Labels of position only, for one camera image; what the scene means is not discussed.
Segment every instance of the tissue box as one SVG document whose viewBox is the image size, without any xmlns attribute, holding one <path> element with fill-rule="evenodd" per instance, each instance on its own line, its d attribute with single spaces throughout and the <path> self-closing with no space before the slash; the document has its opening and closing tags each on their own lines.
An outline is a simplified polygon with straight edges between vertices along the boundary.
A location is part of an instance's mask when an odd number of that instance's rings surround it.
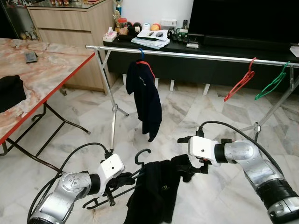
<svg viewBox="0 0 299 224">
<path fill-rule="evenodd" d="M 115 40 L 116 37 L 117 37 L 117 32 L 115 32 L 115 31 L 113 31 L 111 35 L 108 35 L 108 33 L 106 33 L 103 36 L 103 41 L 112 42 Z"/>
</svg>

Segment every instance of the red hanger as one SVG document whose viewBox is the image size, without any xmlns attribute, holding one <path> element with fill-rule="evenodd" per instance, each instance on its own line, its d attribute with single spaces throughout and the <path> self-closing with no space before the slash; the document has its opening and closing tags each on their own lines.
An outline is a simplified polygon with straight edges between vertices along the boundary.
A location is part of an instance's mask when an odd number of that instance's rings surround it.
<svg viewBox="0 0 299 224">
<path fill-rule="evenodd" d="M 253 78 L 255 72 L 251 71 L 251 66 L 253 64 L 253 61 L 256 60 L 256 57 L 252 59 L 249 65 L 248 72 L 244 75 L 243 79 L 238 82 L 237 85 L 235 85 L 232 90 L 228 93 L 228 95 L 224 98 L 224 102 L 227 101 L 229 98 L 231 98 L 236 92 L 239 91 L 250 79 Z"/>
</svg>

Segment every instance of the jar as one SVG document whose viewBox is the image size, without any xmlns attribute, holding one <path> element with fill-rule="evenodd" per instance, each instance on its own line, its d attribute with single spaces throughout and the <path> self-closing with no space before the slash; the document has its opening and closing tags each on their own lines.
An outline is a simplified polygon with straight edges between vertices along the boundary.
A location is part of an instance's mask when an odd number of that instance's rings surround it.
<svg viewBox="0 0 299 224">
<path fill-rule="evenodd" d="M 119 18 L 117 20 L 119 24 L 119 33 L 127 35 L 128 34 L 128 27 L 127 27 L 127 19 L 126 18 Z"/>
</svg>

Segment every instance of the red table edge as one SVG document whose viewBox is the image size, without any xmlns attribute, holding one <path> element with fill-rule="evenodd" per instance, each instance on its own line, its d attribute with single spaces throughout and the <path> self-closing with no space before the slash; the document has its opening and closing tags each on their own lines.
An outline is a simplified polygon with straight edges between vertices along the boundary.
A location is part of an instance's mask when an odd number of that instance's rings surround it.
<svg viewBox="0 0 299 224">
<path fill-rule="evenodd" d="M 68 81 L 76 72 L 81 69 L 95 53 L 90 55 L 82 64 L 80 64 L 67 78 L 65 78 L 57 87 L 55 87 L 44 99 L 42 99 L 31 111 L 29 111 L 15 126 L 13 126 L 1 139 L 0 144 L 2 144 L 15 130 L 24 123 L 44 102 L 46 102 L 66 81 Z"/>
</svg>

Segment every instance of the marble table top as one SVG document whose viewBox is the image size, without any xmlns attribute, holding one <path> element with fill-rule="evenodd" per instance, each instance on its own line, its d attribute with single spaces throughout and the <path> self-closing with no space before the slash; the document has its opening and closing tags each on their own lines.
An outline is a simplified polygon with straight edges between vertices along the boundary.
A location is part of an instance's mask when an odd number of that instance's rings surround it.
<svg viewBox="0 0 299 224">
<path fill-rule="evenodd" d="M 35 51 L 38 62 L 26 64 Z M 89 49 L 0 38 L 0 78 L 19 75 L 26 100 L 0 113 L 0 144 L 94 56 Z"/>
</svg>

